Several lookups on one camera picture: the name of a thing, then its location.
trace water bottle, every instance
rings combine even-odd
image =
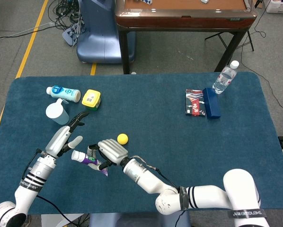
[[[212,88],[215,89],[216,94],[221,94],[227,86],[231,83],[231,81],[236,76],[236,69],[239,66],[238,61],[232,61],[230,66],[227,65],[220,73],[216,81],[214,82]]]

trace yellow ball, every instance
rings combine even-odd
[[[128,142],[128,136],[124,133],[122,134],[119,134],[118,137],[117,137],[117,142],[121,145],[124,145]]]

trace white box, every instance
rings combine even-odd
[[[266,11],[268,13],[283,13],[283,2],[280,0],[264,0],[265,6],[268,6]]]

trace wooden table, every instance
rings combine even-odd
[[[221,71],[257,17],[252,0],[116,0],[115,20],[124,74],[130,74],[130,31],[230,32],[233,38],[215,71]]]

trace robotic hand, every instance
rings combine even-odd
[[[159,213],[169,215],[176,211],[195,208],[225,208],[233,210],[235,227],[269,227],[260,198],[250,173],[242,169],[228,171],[223,184],[225,190],[214,185],[172,187],[165,184],[113,139],[98,143],[101,156],[106,160],[99,168],[116,165],[147,193],[158,193],[155,206]]]
[[[14,194],[16,205],[10,201],[0,203],[0,227],[22,226],[31,204],[54,170],[56,159],[68,150],[74,149],[82,141],[82,136],[76,137],[71,142],[68,140],[77,126],[84,125],[80,121],[88,114],[88,112],[81,112],[67,126],[61,127],[46,146],[45,152],[37,149],[35,156],[37,153],[41,153],[42,156],[37,159],[30,172],[26,176],[23,175]]]

